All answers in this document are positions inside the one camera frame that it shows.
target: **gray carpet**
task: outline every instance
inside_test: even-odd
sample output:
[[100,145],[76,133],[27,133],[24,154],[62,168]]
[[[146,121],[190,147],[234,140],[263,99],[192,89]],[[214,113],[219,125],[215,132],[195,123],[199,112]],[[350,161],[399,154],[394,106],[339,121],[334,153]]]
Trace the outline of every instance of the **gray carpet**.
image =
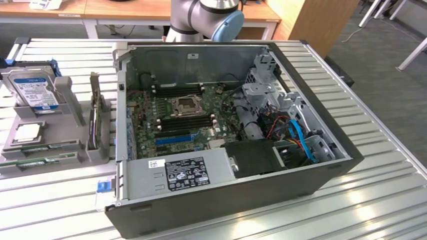
[[[355,81],[354,91],[382,119],[394,134],[427,166],[427,55],[422,54],[405,72],[395,67],[417,48],[418,42],[381,20],[373,19],[367,27],[351,40],[342,43],[359,29],[363,15],[355,11],[330,57]],[[123,35],[132,27],[118,29]],[[100,38],[111,36],[106,26],[98,26]],[[87,38],[82,25],[0,24],[0,57],[6,57],[16,37],[32,38]],[[163,29],[150,30],[136,26],[132,39],[159,39]]]

